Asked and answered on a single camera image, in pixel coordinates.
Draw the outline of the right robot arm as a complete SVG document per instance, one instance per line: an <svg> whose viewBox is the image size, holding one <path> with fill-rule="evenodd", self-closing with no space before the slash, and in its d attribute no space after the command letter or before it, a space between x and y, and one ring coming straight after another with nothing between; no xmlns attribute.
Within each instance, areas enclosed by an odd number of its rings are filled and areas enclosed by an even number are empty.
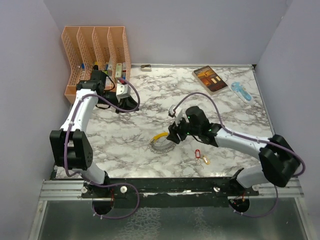
<svg viewBox="0 0 320 240"><path fill-rule="evenodd" d="M199 142L236 150L259 160L259 165L239 169L229 180L230 191L240 196L254 185L271 183L284 188L300 166L287 141L275 134L271 138L257 137L231 131L220 123L211 123L198 106L185 111L172 105L168 115L174 122L168 127L167 139L175 144L192 136Z"/></svg>

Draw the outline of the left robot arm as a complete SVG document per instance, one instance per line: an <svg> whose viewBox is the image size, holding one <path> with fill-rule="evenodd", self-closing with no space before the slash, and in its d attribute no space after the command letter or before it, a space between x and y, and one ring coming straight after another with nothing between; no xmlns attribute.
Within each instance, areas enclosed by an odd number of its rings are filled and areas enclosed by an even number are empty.
<svg viewBox="0 0 320 240"><path fill-rule="evenodd" d="M121 108L104 97L108 75L94 69L89 79L76 85L74 104L59 130L51 131L49 140L55 164L62 167L68 177L76 174L93 185L97 196L106 197L111 190L108 173L93 162L93 149L86 136L87 126L94 107L99 101L105 102L120 113L139 110L140 102Z"/></svg>

